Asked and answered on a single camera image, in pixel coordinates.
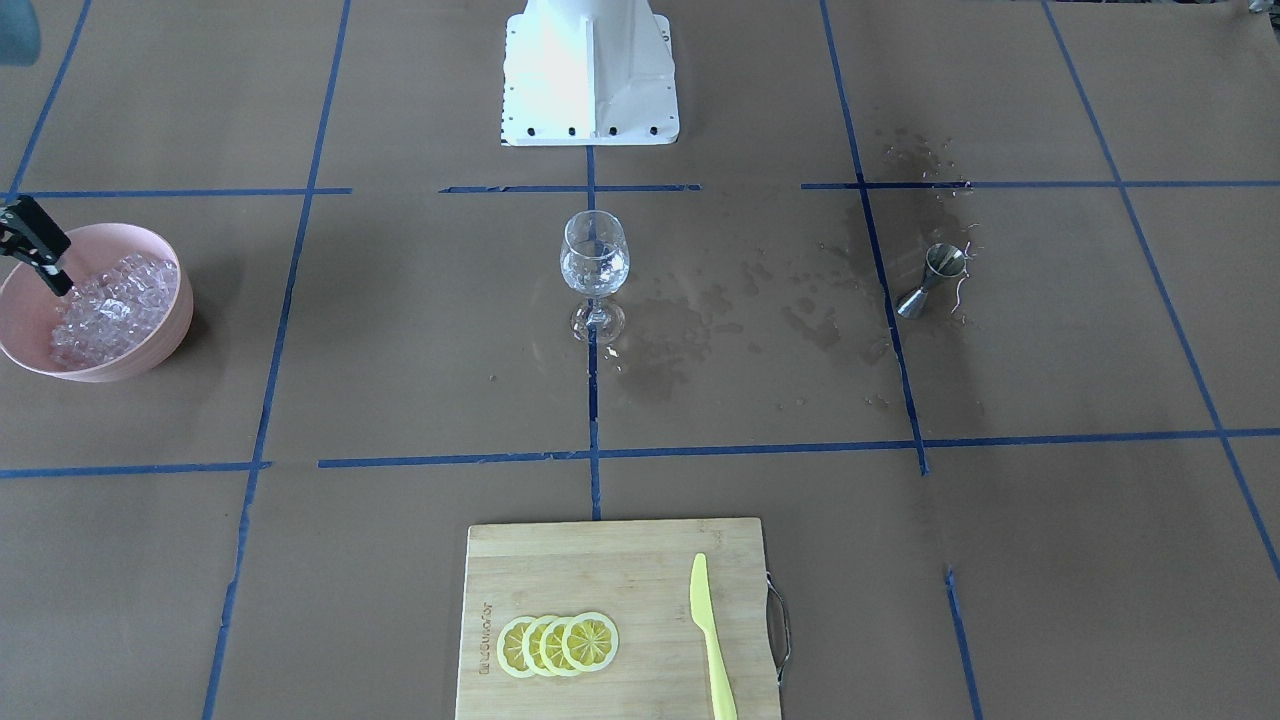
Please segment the steel cocktail jigger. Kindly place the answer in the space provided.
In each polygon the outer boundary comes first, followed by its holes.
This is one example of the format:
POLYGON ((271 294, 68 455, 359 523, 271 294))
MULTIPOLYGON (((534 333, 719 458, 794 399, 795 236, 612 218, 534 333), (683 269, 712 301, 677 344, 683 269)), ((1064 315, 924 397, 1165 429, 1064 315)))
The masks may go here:
POLYGON ((925 250, 919 284, 902 295, 895 304, 895 313, 906 319, 919 318, 927 307, 931 292, 965 274, 968 255, 951 243, 933 243, 925 250))

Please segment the pink bowl of ice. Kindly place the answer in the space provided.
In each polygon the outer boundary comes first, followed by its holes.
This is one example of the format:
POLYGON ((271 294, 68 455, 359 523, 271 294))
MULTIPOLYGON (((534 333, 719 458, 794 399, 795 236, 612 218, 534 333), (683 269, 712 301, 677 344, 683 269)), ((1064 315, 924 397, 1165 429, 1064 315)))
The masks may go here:
POLYGON ((124 223, 67 232, 58 297, 20 265, 3 283, 3 351, 55 378, 101 383, 138 375, 169 357, 195 315, 188 275, 157 233, 124 223))

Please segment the clear wine glass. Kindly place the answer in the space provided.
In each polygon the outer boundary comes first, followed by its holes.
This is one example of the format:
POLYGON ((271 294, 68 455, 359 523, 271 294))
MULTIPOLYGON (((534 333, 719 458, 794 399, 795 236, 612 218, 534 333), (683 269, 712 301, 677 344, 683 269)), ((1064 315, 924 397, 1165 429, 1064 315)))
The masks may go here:
POLYGON ((559 272, 579 296, 571 316, 577 340, 608 345, 625 327, 625 311, 612 296, 630 272, 630 247, 620 219, 603 210, 585 210, 564 224, 559 272))

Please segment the lemon slice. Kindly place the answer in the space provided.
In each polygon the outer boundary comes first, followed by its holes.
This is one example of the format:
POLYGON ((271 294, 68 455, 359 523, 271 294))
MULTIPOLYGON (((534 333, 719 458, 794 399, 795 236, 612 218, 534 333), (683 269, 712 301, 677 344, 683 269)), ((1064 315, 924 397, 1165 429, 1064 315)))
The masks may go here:
POLYGON ((509 676, 529 678, 534 675, 524 652, 524 638, 532 621, 532 616, 517 616, 500 629, 497 642, 497 660, 499 667, 509 676))
POLYGON ((620 632, 603 612, 588 611, 570 618, 562 634, 564 661, 581 673, 608 667, 620 648, 620 632))
POLYGON ((553 676, 575 676, 579 673, 564 655, 564 632, 568 625, 567 618, 556 618, 544 625, 539 637, 538 657, 553 676))
POLYGON ((524 661, 529 671, 536 676, 554 676, 554 673, 547 666, 541 655, 541 638, 545 634, 547 628, 554 620, 554 615, 534 618, 526 626, 522 635, 521 653, 524 661))

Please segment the bamboo cutting board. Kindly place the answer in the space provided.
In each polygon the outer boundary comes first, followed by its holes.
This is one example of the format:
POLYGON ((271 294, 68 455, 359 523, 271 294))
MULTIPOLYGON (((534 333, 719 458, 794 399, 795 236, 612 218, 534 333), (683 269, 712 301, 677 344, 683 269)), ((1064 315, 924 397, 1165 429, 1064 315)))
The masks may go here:
POLYGON ((782 715, 755 518, 486 524, 468 529, 458 719, 712 719, 689 578, 704 553, 740 719, 782 715), (613 662, 575 676, 515 678, 498 664, 517 616, 598 611, 618 628, 613 662))

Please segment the yellow plastic knife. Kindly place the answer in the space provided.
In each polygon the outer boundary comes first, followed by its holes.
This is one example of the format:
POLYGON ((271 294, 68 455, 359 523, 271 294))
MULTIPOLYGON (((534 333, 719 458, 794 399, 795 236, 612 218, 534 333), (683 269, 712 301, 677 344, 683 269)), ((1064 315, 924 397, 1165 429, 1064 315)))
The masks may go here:
POLYGON ((687 584, 690 616, 700 630, 707 656, 707 684, 713 719, 739 719, 730 674, 719 643, 714 607, 710 597, 710 578, 707 556, 692 556, 687 584))

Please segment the white pedestal mount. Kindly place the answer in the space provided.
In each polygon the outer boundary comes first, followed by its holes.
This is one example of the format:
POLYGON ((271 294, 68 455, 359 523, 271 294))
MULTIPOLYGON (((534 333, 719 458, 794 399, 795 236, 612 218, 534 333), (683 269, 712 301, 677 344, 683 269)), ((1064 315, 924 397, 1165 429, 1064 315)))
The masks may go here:
POLYGON ((529 1, 506 20, 500 142, 663 146, 681 135, 667 17, 648 1, 529 1))

